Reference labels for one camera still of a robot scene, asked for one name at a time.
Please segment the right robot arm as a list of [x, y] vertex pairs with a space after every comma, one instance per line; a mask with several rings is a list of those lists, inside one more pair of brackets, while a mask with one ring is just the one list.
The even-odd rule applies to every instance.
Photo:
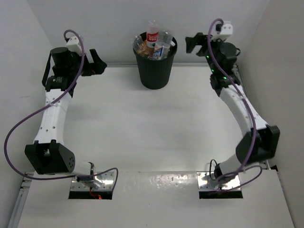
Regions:
[[228, 106], [242, 133], [235, 153], [227, 160], [216, 164], [213, 173], [215, 180], [228, 181], [248, 165], [274, 158], [280, 130], [276, 125], [268, 124], [258, 114], [233, 72], [240, 49], [220, 38], [203, 33], [186, 37], [185, 41], [187, 53], [191, 53], [196, 46], [201, 47], [197, 56], [205, 57], [207, 60], [212, 72], [211, 87]]

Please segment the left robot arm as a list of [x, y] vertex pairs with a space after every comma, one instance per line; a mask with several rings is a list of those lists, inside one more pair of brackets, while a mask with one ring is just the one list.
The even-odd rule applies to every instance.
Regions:
[[84, 61], [82, 76], [102, 74], [107, 64], [101, 60], [95, 49], [90, 50], [93, 62], [87, 57], [66, 47], [57, 47], [50, 51], [42, 84], [45, 87], [46, 106], [37, 136], [32, 144], [26, 145], [25, 155], [39, 175], [65, 174], [81, 177], [93, 174], [93, 164], [75, 158], [74, 153], [64, 146], [64, 125], [69, 103], [73, 97], [75, 85], [72, 84], [81, 61]]

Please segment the orange juice bottle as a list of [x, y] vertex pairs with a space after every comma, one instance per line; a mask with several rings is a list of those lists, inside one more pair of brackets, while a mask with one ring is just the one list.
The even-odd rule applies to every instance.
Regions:
[[146, 58], [146, 59], [150, 59], [151, 58], [151, 53], [149, 50], [147, 49], [140, 49], [137, 54], [140, 56], [140, 57], [143, 57], [143, 58]]

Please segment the small clear red-cap bottle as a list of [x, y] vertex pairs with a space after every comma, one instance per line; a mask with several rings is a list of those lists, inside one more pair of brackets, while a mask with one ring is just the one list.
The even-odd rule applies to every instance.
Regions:
[[143, 39], [141, 36], [136, 36], [133, 41], [133, 48], [136, 51], [136, 53], [140, 49], [147, 49], [146, 44], [144, 43]]

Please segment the large clear red-label bottle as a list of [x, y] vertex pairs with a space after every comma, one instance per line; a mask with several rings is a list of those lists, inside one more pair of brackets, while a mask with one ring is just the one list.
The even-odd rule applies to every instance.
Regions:
[[149, 21], [146, 29], [146, 45], [150, 56], [153, 55], [154, 46], [157, 41], [158, 34], [159, 34], [159, 23], [156, 20]]

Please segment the clear unlabelled plastic bottle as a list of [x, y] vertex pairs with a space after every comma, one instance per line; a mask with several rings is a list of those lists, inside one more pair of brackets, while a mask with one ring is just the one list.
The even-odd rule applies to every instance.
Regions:
[[158, 44], [163, 46], [163, 56], [167, 56], [171, 47], [173, 32], [168, 29], [163, 29], [159, 32]]

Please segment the clear bottle blue white label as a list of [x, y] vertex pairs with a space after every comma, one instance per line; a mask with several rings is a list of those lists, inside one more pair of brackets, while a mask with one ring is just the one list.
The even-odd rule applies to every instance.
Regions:
[[152, 55], [152, 59], [153, 60], [162, 60], [162, 59], [164, 59], [164, 56], [165, 56], [164, 52], [165, 52], [165, 50], [166, 50], [165, 46], [155, 44], [153, 55]]

